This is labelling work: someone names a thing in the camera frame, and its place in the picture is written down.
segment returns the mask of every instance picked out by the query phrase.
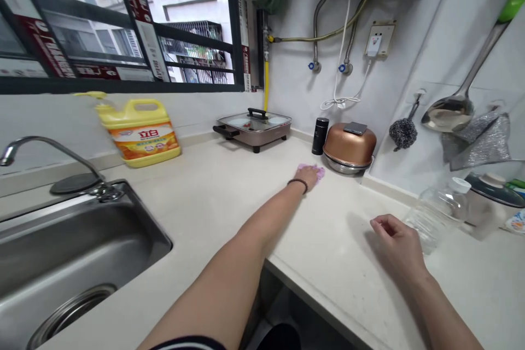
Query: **kitchen counter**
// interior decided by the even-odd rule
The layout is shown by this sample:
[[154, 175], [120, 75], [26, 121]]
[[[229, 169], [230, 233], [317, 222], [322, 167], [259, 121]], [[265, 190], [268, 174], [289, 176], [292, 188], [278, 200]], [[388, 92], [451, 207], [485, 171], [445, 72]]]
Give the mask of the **kitchen counter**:
[[[44, 344], [42, 350], [133, 350], [213, 254], [290, 179], [299, 163], [322, 165], [298, 138], [253, 154], [213, 139], [151, 167], [103, 171], [129, 181], [174, 243], [162, 260]], [[49, 187], [0, 199], [2, 213], [50, 200]], [[376, 253], [369, 220], [408, 207], [327, 170], [301, 203], [269, 261], [373, 349], [422, 349], [404, 296]], [[457, 231], [427, 265], [485, 349], [521, 349], [525, 238], [498, 231], [478, 242]]]

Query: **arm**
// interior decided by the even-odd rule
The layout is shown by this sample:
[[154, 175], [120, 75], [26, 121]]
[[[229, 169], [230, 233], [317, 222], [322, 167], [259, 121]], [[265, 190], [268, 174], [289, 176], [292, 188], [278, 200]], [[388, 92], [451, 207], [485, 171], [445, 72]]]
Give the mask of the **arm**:
[[[311, 190], [317, 169], [305, 167], [295, 178]], [[138, 350], [182, 336], [207, 336], [227, 350], [239, 347], [252, 308], [264, 259], [288, 225], [305, 186], [292, 182], [270, 198], [211, 259], [195, 282], [171, 306]]]
[[370, 221], [421, 310], [434, 350], [483, 350], [428, 272], [416, 230], [392, 215]]

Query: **pink cloth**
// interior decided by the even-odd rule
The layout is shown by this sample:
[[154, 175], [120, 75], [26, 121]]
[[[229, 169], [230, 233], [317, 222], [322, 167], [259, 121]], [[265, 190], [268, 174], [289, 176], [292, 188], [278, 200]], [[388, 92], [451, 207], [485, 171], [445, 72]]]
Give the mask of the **pink cloth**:
[[325, 172], [324, 167], [318, 167], [317, 164], [315, 164], [315, 165], [313, 165], [313, 166], [311, 166], [310, 164], [299, 164], [299, 166], [297, 167], [297, 169], [300, 170], [301, 168], [304, 168], [304, 167], [314, 167], [314, 168], [318, 168], [318, 169], [319, 169], [319, 171], [317, 172], [317, 182], [316, 182], [316, 184], [318, 184], [319, 181], [320, 181], [321, 179], [323, 179], [323, 177], [324, 177], [324, 172]]

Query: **hand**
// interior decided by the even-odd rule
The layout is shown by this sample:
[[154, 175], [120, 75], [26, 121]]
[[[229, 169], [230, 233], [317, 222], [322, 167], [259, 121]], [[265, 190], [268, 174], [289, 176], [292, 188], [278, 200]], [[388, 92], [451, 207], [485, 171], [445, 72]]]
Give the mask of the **hand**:
[[416, 230], [391, 214], [378, 216], [370, 224], [386, 249], [387, 258], [408, 284], [430, 277]]
[[319, 172], [319, 168], [317, 167], [303, 167], [300, 170], [297, 170], [294, 179], [304, 180], [308, 185], [308, 191], [312, 191], [317, 183], [317, 172]]

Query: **black sleeve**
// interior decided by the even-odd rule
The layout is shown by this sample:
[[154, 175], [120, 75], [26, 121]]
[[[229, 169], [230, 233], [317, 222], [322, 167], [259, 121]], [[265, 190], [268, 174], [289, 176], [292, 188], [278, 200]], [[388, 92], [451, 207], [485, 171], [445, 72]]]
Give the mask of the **black sleeve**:
[[214, 339], [205, 336], [185, 336], [153, 347], [151, 350], [226, 350]]

